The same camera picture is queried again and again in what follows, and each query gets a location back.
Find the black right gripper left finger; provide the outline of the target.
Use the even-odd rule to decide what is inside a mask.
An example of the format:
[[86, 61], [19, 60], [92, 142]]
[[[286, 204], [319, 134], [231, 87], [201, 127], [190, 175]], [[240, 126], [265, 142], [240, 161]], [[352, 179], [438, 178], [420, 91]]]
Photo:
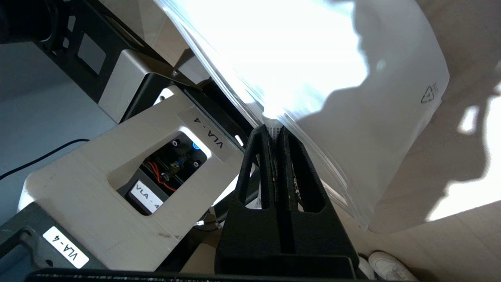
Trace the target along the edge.
[[[261, 178], [261, 209], [245, 205], [254, 157]], [[271, 257], [279, 253], [277, 209], [274, 205], [274, 172], [270, 135], [262, 125], [255, 128], [240, 168], [235, 195], [215, 254], [215, 272], [228, 275], [264, 275]]]

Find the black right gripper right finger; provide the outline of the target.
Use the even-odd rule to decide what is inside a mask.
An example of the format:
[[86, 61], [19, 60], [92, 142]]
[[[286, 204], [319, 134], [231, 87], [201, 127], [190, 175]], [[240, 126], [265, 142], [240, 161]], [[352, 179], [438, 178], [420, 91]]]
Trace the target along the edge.
[[279, 235], [286, 271], [305, 277], [353, 277], [358, 256], [306, 148], [279, 134]]

